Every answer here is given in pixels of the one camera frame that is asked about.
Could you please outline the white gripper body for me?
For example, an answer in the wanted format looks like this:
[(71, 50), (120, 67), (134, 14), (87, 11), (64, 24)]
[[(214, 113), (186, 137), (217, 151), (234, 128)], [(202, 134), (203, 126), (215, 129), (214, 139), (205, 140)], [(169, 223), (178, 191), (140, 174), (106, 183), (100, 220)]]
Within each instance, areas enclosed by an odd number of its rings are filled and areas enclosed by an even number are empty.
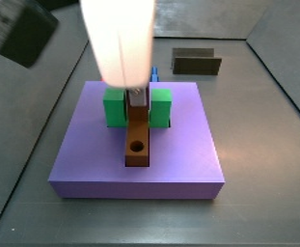
[(116, 88), (148, 84), (156, 0), (80, 0), (104, 82)]

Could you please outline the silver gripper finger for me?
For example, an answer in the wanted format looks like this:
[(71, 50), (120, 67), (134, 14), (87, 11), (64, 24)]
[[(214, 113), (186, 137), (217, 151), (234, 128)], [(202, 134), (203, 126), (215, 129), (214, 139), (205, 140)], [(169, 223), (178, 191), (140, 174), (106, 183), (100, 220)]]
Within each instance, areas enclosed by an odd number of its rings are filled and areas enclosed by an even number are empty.
[(142, 107), (147, 105), (147, 94), (144, 88), (130, 89), (128, 96), (132, 107)]

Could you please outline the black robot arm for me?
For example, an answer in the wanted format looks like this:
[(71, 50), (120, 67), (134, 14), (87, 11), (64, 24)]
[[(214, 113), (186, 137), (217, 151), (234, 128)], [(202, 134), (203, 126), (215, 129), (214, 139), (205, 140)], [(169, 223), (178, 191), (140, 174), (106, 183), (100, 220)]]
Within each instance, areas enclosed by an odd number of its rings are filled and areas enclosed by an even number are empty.
[(50, 8), (74, 3), (104, 82), (147, 105), (156, 0), (0, 0), (0, 55), (32, 67), (58, 27)]

